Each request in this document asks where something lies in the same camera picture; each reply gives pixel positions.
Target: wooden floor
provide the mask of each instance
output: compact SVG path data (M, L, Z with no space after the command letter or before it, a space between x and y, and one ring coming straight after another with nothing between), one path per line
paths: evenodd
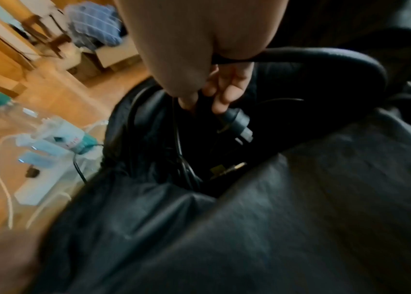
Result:
M85 126L101 119L107 119L115 104L135 85L146 79L149 73L142 62L116 73L104 73L80 84L67 72L56 73L51 63L44 63L27 75L23 83L28 89L17 98L31 108L46 110L61 116L76 126ZM20 130L0 119L0 138ZM24 182L27 165L16 160L22 150L14 146L13 140L6 141L0 148L0 174L11 192ZM36 220L37 228L42 228L64 206L57 203L44 211ZM21 206L14 201L15 229L24 228L29 216L36 209L34 206ZM7 206L5 195L0 188L0 229L6 228Z

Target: clothing pile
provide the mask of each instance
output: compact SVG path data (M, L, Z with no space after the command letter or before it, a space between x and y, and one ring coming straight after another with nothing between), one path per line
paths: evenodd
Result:
M95 51L103 45L118 46L126 35L126 29L112 5L85 1L68 5L64 11L70 20L68 34L78 47Z

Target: water bottle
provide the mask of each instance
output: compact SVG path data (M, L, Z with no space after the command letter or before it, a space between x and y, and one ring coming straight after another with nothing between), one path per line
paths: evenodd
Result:
M37 111L0 93L0 114L26 130L33 140L46 140L76 154L84 154L97 139L63 118Z

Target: bare skin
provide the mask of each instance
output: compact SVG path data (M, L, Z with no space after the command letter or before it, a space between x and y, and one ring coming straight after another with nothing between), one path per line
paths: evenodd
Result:
M226 111L246 89L252 63L218 67L212 54L247 59L273 38L288 0L115 0L143 61L180 105L193 109L197 91Z

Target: person's arm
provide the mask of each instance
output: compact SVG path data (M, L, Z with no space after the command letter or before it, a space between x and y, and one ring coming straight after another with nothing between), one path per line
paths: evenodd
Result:
M193 97L210 73L212 54L260 53L274 36L287 0L116 0L154 78L174 97Z

